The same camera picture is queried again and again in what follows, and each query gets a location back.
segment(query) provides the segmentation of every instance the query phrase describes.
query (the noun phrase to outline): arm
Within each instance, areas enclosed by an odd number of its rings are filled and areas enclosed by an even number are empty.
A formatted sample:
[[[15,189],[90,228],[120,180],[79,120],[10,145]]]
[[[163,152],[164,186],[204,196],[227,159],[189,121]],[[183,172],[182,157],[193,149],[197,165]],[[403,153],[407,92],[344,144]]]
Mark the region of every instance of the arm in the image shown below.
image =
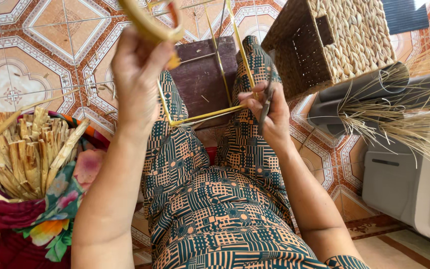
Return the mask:
[[[253,91],[262,92],[267,85],[262,82]],[[337,255],[350,255],[361,260],[336,205],[308,170],[291,141],[288,131],[290,111],[282,85],[272,83],[272,87],[273,99],[265,119],[263,137],[278,156],[288,199],[303,240],[322,262]],[[258,119],[264,96],[259,94],[261,103],[250,96],[251,93],[242,93],[238,98]]]
[[[156,81],[173,50],[165,43],[153,47],[131,27],[121,34],[112,61],[119,127],[75,217],[73,268],[134,268],[130,224],[157,117]]]

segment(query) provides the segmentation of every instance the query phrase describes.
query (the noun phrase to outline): yellow frame strip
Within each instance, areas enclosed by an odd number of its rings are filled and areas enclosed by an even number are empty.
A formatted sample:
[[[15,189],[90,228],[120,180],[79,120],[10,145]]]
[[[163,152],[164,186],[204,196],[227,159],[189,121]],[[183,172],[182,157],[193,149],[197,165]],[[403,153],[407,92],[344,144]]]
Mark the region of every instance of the yellow frame strip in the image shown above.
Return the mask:
[[[207,16],[208,27],[210,28],[210,33],[212,34],[212,41],[214,43],[214,47],[216,50],[216,56],[218,59],[218,64],[220,65],[220,71],[222,72],[223,83],[225,83],[225,90],[226,90],[226,96],[228,98],[228,104],[231,107],[232,106],[232,97],[230,96],[230,91],[228,90],[228,84],[226,83],[225,72],[223,71],[223,66],[222,66],[222,59],[220,59],[220,54],[218,53],[218,47],[216,45],[215,36],[214,36],[213,29],[212,29],[212,23],[210,23],[210,19],[208,18],[207,6],[204,6],[204,8],[205,8],[205,15]]]
[[[230,15],[230,20],[232,21],[232,24],[233,24],[233,28],[234,28],[234,31],[235,31],[236,42],[237,42],[238,47],[240,49],[240,54],[241,54],[242,59],[243,59],[243,65],[245,66],[245,70],[247,71],[248,81],[250,82],[250,87],[253,88],[255,86],[255,82],[253,80],[253,76],[251,74],[251,70],[250,70],[250,68],[248,66],[247,55],[245,54],[245,50],[243,48],[242,41],[240,39],[240,34],[238,33],[238,28],[236,27],[235,16],[233,15],[232,7],[230,6],[230,0],[225,0],[225,1],[227,1],[228,14]],[[213,35],[212,26],[210,24],[210,21],[208,21],[208,25],[210,26],[210,31],[212,32],[212,39],[215,42],[215,38],[214,38],[214,35]],[[218,61],[220,63],[220,68],[222,68],[222,63],[220,61],[220,56],[218,54],[217,54],[217,57],[218,57]],[[165,97],[163,95],[162,87],[160,85],[160,81],[159,80],[157,80],[157,86],[159,88],[159,95],[160,95],[160,99],[162,101],[162,107],[163,107],[164,113],[167,116],[169,125],[172,126],[172,127],[177,127],[177,125],[180,125],[181,123],[184,123],[184,122],[187,122],[187,121],[192,121],[192,120],[196,120],[196,119],[202,119],[202,118],[211,117],[211,116],[215,116],[215,115],[221,115],[221,114],[228,113],[228,112],[234,112],[234,111],[241,110],[242,108],[247,107],[246,105],[238,105],[238,106],[230,107],[230,108],[227,108],[227,109],[222,109],[222,110],[218,110],[218,111],[215,111],[215,112],[206,113],[206,114],[203,114],[203,115],[198,115],[198,116],[195,116],[195,117],[191,117],[191,118],[187,118],[187,119],[183,119],[183,120],[179,120],[179,121],[174,121],[174,120],[172,120],[172,117],[170,116],[169,110],[167,108],[167,102],[165,101]],[[227,94],[229,95],[229,93],[228,93],[228,85],[226,84],[226,81],[225,81],[225,86],[226,86]],[[257,99],[258,98],[258,94],[253,93],[253,97],[255,99]],[[231,105],[231,98],[230,98],[230,96],[228,97],[228,101],[230,102],[230,105]]]

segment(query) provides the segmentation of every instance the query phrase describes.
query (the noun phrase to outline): hand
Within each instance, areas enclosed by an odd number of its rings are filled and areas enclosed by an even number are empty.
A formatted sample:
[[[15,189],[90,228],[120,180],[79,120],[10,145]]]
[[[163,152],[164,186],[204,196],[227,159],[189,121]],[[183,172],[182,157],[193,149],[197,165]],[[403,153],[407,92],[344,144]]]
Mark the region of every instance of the hand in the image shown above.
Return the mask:
[[[119,103],[119,129],[131,126],[150,134],[157,119],[157,80],[173,54],[173,44],[144,40],[134,26],[124,28],[112,59]]]
[[[268,81],[258,83],[254,86],[252,92],[242,92],[238,95],[238,100],[240,100],[241,104],[246,104],[257,120],[260,120],[260,114],[266,100],[264,94],[266,87],[268,87]],[[271,87],[273,88],[273,98],[263,125],[263,138],[277,152],[291,143],[288,131],[290,109],[285,101],[283,85],[278,82],[272,82]],[[254,92],[258,93],[258,100],[253,98]]]

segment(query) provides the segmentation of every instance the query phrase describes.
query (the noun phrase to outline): octagonal tile pattern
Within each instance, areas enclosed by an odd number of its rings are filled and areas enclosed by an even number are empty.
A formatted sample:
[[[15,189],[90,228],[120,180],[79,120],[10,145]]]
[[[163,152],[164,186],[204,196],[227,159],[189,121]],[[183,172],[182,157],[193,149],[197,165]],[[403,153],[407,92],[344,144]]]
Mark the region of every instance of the octagonal tile pattern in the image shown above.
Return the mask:
[[[146,0],[138,1],[151,15],[165,10],[165,3],[149,9]],[[186,7],[202,0],[175,2]],[[242,38],[255,35],[261,42],[285,2],[231,0]],[[224,12],[222,9],[222,0],[208,3],[208,20],[201,6],[184,9],[185,33],[179,43],[211,38],[209,24],[215,37],[219,33],[233,35],[227,9]],[[430,19],[430,2],[427,9]],[[173,24],[168,15],[157,16],[155,20],[164,27]],[[110,62],[120,33],[128,24],[116,0],[0,0],[0,111],[12,112],[80,87],[81,93],[44,106],[76,119],[91,119],[91,126],[110,140],[117,124],[117,101],[108,90],[115,88]],[[430,27],[392,35],[391,40],[398,58],[407,61],[430,47]],[[309,125],[306,117],[315,97],[307,96],[289,104],[292,142],[349,227],[385,218],[361,198],[366,143],[357,136],[335,139]],[[224,129],[225,126],[218,126],[196,133],[207,147],[216,146]],[[147,221],[140,210],[135,212],[132,226],[133,248],[149,246]],[[358,230],[351,229],[353,237],[364,236]],[[134,255],[136,264],[150,260],[150,251]]]

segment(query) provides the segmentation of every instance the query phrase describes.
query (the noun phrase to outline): patterned pants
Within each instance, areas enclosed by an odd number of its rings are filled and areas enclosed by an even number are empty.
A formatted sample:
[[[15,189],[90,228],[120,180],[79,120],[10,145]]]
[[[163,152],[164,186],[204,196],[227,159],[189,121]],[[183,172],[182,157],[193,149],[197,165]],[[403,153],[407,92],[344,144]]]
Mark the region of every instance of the patterned pants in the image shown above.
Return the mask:
[[[266,80],[270,58],[254,36],[243,46],[255,83]],[[237,61],[234,105],[250,88],[239,56]],[[161,86],[172,118],[187,118],[167,71]],[[154,268],[327,268],[293,232],[278,158],[257,127],[248,109],[235,114],[210,166],[192,128],[170,127],[161,106],[142,174]]]

